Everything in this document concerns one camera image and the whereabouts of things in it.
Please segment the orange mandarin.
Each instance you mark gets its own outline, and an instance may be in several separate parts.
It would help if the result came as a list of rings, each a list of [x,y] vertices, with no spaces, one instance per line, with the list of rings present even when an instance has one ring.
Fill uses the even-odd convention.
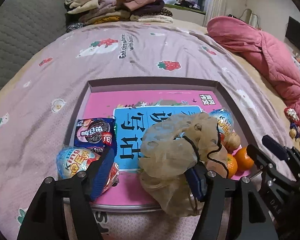
[[[238,165],[237,165],[237,161],[234,158],[234,156],[232,154],[227,154],[227,168],[228,168],[228,178],[232,178],[237,170],[238,170]]]
[[[239,149],[235,153],[234,158],[237,161],[238,170],[241,171],[241,172],[250,170],[254,165],[253,159],[251,159],[249,157],[249,155],[247,154],[247,148],[246,147]]]

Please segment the walnut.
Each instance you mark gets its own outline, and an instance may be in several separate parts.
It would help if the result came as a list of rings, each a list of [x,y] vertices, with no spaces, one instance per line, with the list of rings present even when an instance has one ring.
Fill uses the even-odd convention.
[[[240,136],[236,132],[229,133],[222,141],[223,146],[228,152],[237,150],[241,144]]]

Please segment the foil surprise egg toy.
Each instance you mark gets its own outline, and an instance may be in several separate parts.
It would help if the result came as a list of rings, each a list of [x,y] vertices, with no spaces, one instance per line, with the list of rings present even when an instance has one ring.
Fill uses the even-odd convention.
[[[92,162],[98,162],[98,165],[93,165],[98,167],[97,172],[87,172],[88,179],[85,185],[86,194],[91,200],[95,200],[118,179],[119,166],[114,161],[116,155],[116,146],[107,146],[102,153],[95,153],[83,147],[66,146],[57,154],[57,170],[61,178],[68,179],[78,172],[87,172]]]

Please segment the beige mesh drawstring pouch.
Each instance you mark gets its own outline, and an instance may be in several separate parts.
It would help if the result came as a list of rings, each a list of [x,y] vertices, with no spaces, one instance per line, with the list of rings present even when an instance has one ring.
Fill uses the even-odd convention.
[[[201,112],[172,115],[145,131],[140,147],[140,183],[167,214],[196,216],[202,210],[185,177],[196,164],[211,163],[226,177],[226,150],[219,130],[217,119]]]

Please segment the blue oreo cookie packet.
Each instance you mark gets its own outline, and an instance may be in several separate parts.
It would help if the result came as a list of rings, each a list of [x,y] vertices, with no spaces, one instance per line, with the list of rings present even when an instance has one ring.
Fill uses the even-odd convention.
[[[115,119],[92,118],[77,121],[74,146],[102,154],[107,148],[117,151]]]

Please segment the santa doll toy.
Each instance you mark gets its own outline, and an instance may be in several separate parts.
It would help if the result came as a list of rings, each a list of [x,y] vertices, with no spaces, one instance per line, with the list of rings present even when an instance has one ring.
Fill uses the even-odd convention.
[[[300,125],[299,125],[300,119],[295,109],[293,108],[289,108],[289,107],[285,108],[284,114],[290,122],[289,136],[292,139],[298,141],[300,146]]]

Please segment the pink quilted duvet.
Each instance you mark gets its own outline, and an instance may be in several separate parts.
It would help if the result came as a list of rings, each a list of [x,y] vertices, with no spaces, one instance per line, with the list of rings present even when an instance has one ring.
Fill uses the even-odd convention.
[[[239,54],[260,72],[286,106],[296,111],[300,126],[300,71],[286,45],[273,35],[228,16],[211,19],[207,32],[214,41]]]

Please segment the pink and blue book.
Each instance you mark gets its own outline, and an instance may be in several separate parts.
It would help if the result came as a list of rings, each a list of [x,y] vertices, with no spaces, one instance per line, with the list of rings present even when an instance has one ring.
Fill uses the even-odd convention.
[[[142,137],[154,124],[178,113],[191,115],[231,108],[216,90],[124,90],[89,92],[79,119],[113,118],[117,141],[115,163],[120,169],[119,182],[97,198],[94,205],[106,210],[157,207],[139,181]]]

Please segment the grey shallow box tray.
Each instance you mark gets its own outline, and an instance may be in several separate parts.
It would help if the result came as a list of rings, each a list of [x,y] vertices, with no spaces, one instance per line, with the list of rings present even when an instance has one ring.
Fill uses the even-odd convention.
[[[91,205],[105,212],[149,212],[159,204],[143,190],[138,175],[140,146],[147,128],[170,116],[226,109],[234,120],[241,145],[256,142],[250,127],[228,91],[213,80],[181,77],[121,77],[90,80],[75,104],[64,144],[73,145],[78,120],[114,118],[116,121],[119,182]]]

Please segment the grey quilted headboard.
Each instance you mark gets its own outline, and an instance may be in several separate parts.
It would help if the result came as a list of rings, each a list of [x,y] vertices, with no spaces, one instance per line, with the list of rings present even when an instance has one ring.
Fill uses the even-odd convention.
[[[5,0],[0,7],[0,90],[66,31],[64,0]]]

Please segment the pile of folded clothes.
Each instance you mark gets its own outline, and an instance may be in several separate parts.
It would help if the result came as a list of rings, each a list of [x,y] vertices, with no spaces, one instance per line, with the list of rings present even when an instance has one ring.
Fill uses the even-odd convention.
[[[66,31],[118,21],[172,23],[163,0],[65,0]]]

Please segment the black wall television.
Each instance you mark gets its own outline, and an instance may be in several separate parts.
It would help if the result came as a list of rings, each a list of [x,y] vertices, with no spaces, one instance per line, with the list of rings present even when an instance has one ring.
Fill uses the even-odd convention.
[[[285,37],[300,50],[300,22],[289,17]]]

